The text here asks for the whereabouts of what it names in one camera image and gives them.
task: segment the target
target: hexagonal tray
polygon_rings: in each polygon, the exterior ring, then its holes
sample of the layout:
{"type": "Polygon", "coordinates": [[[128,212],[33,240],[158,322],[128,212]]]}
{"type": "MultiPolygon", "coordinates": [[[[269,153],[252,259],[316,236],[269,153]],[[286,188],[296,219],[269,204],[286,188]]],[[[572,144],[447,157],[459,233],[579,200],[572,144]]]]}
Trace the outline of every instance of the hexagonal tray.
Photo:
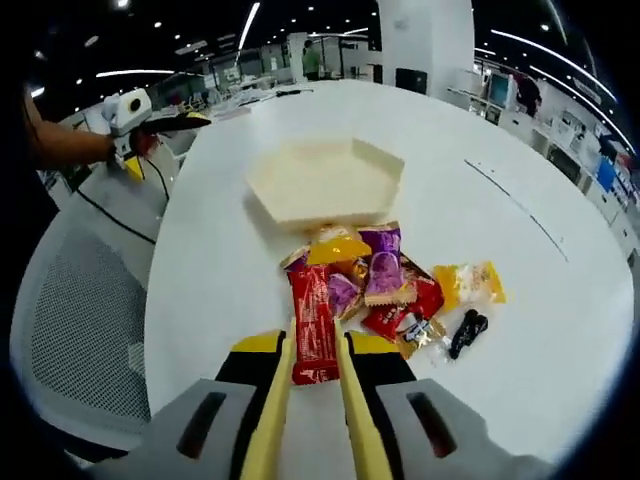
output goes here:
{"type": "Polygon", "coordinates": [[[265,155],[248,183],[287,230],[364,225],[389,212],[403,169],[401,159],[355,138],[296,141],[265,155]]]}

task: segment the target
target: person's arm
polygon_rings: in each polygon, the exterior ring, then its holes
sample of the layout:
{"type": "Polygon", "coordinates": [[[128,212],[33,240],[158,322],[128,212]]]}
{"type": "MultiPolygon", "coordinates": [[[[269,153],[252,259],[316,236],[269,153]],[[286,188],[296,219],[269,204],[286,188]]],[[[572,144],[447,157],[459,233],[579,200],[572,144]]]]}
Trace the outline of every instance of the person's arm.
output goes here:
{"type": "Polygon", "coordinates": [[[104,162],[114,153],[113,140],[106,135],[69,130],[43,120],[30,95],[24,99],[25,121],[38,168],[59,169],[70,165],[104,162]]]}

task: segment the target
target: candy wrapper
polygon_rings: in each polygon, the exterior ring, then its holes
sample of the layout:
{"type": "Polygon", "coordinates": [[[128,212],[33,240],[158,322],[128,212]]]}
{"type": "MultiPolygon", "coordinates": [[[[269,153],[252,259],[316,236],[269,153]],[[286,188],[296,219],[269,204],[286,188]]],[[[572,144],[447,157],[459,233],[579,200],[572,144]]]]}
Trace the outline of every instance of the candy wrapper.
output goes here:
{"type": "Polygon", "coordinates": [[[336,225],[320,230],[311,242],[308,265],[327,265],[371,255],[371,247],[352,227],[336,225]]]}
{"type": "Polygon", "coordinates": [[[329,300],[333,319],[349,320],[362,306],[361,289],[341,273],[329,275],[329,300]]]}
{"type": "Polygon", "coordinates": [[[339,378],[335,327],[329,303],[329,268],[304,267],[289,273],[296,312],[297,359],[292,379],[296,385],[339,378]]]}
{"type": "Polygon", "coordinates": [[[470,347],[482,332],[489,328],[489,320],[476,310],[469,310],[458,328],[449,347],[449,357],[456,360],[464,347],[470,347]]]}
{"type": "Polygon", "coordinates": [[[372,307],[367,318],[362,321],[362,326],[393,343],[396,341],[398,326],[408,314],[408,305],[372,307]]]}
{"type": "Polygon", "coordinates": [[[309,246],[300,247],[283,261],[280,262],[280,268],[285,272],[298,272],[307,265],[309,258],[309,246]]]}
{"type": "Polygon", "coordinates": [[[362,258],[332,263],[330,267],[333,272],[343,274],[359,287],[364,287],[369,273],[369,265],[362,258]]]}
{"type": "Polygon", "coordinates": [[[369,282],[364,293],[367,306],[405,304],[416,300],[413,284],[400,267],[400,227],[397,222],[359,230],[373,255],[369,262],[369,282]]]}
{"type": "Polygon", "coordinates": [[[444,304],[442,288],[406,255],[400,254],[400,263],[405,277],[413,282],[418,296],[417,300],[409,306],[410,311],[420,314],[422,318],[433,317],[444,304]]]}
{"type": "Polygon", "coordinates": [[[500,277],[491,262],[478,265],[438,265],[433,269],[444,295],[443,311],[458,306],[507,301],[500,277]]]}
{"type": "Polygon", "coordinates": [[[420,348],[441,340],[446,330],[438,320],[427,320],[414,316],[416,323],[398,333],[396,345],[405,359],[408,359],[420,348]]]}

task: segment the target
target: office desk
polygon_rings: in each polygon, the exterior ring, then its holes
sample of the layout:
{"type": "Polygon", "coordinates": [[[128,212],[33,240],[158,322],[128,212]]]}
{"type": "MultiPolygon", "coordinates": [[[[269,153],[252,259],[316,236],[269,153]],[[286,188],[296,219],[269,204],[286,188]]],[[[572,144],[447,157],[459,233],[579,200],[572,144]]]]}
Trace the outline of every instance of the office desk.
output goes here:
{"type": "MultiPolygon", "coordinates": [[[[265,215],[248,171],[283,140],[355,136],[406,162],[390,215],[403,251],[425,269],[492,260],[508,296],[456,363],[434,367],[419,351],[414,373],[476,410],[508,451],[562,458],[606,401],[632,330],[631,273],[600,214],[535,151],[464,110],[354,80],[313,88],[201,129],[188,153],[147,297],[152,414],[213,378],[235,342],[293,314],[278,262],[304,238],[265,215]]],[[[338,383],[294,387],[288,408],[280,478],[354,478],[338,383]]]]}

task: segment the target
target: office chair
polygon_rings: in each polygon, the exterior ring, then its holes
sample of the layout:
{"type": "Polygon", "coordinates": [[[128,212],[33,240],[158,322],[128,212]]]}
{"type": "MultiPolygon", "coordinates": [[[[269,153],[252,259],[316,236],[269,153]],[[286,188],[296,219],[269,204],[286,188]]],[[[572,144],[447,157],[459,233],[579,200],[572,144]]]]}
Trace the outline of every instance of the office chair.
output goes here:
{"type": "MultiPolygon", "coordinates": [[[[126,172],[98,169],[80,190],[155,240],[161,193],[144,182],[122,182],[126,172]]],[[[54,438],[82,459],[123,455],[138,445],[150,420],[143,341],[153,248],[75,193],[25,272],[12,362],[54,438]]]]}

